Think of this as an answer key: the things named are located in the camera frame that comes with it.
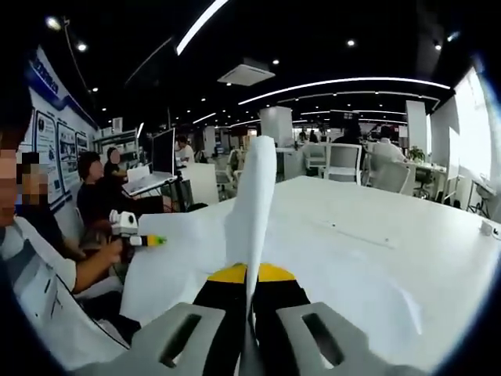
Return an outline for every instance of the white pillar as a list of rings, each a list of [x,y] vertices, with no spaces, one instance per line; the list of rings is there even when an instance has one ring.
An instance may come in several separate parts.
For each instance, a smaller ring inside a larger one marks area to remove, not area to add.
[[[205,127],[204,129],[204,150],[207,157],[211,157],[214,154],[214,148],[216,147],[216,131],[214,127]]]
[[[406,102],[407,125],[409,130],[409,148],[419,147],[428,160],[428,129],[426,125],[426,109],[423,102],[408,100]]]
[[[294,143],[292,133],[292,110],[286,107],[264,108],[259,112],[261,134],[272,137],[278,147]]]

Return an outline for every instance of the white sleeve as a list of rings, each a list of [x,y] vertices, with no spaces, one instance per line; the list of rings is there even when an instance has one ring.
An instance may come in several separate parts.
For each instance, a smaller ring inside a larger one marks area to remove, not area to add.
[[[23,231],[23,235],[30,240],[38,255],[54,268],[59,278],[72,291],[77,279],[77,265],[75,262],[64,258],[56,251],[26,219],[16,217],[16,223]]]

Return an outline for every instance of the dark hair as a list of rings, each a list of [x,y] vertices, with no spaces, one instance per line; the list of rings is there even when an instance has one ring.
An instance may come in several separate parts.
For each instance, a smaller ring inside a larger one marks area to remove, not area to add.
[[[381,138],[389,139],[391,138],[391,128],[387,126],[381,127],[380,130]]]
[[[352,139],[359,139],[362,137],[362,131],[360,130],[360,125],[354,123],[349,125],[344,129],[344,135]]]
[[[78,158],[78,174],[80,179],[87,179],[88,170],[91,168],[91,165],[97,161],[101,161],[101,158],[95,151],[85,151],[80,154],[80,157]]]
[[[106,153],[107,153],[107,155],[108,155],[108,161],[109,161],[109,162],[110,162],[111,154],[112,154],[115,150],[117,150],[117,148],[116,148],[116,147],[111,147],[111,148],[110,148],[110,149],[108,149],[108,151],[106,152]]]

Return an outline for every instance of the recessed light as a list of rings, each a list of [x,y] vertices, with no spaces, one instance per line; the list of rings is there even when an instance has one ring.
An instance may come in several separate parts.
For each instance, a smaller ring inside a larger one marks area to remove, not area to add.
[[[78,42],[77,44],[77,50],[80,52],[85,52],[87,51],[88,46],[84,42]]]
[[[47,17],[45,19],[45,24],[49,29],[53,29],[54,31],[61,30],[61,23],[55,17]]]

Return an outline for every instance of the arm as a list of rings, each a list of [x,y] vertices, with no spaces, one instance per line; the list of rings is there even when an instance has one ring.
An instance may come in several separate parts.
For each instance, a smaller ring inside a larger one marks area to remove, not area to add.
[[[89,259],[77,264],[77,279],[73,293],[77,294],[91,287],[115,262],[120,261],[123,250],[122,240],[104,245]]]
[[[111,175],[116,176],[118,178],[126,178],[127,172],[125,170],[112,171]]]
[[[72,259],[75,261],[85,260],[85,253],[78,247],[76,241],[63,237],[63,243]]]

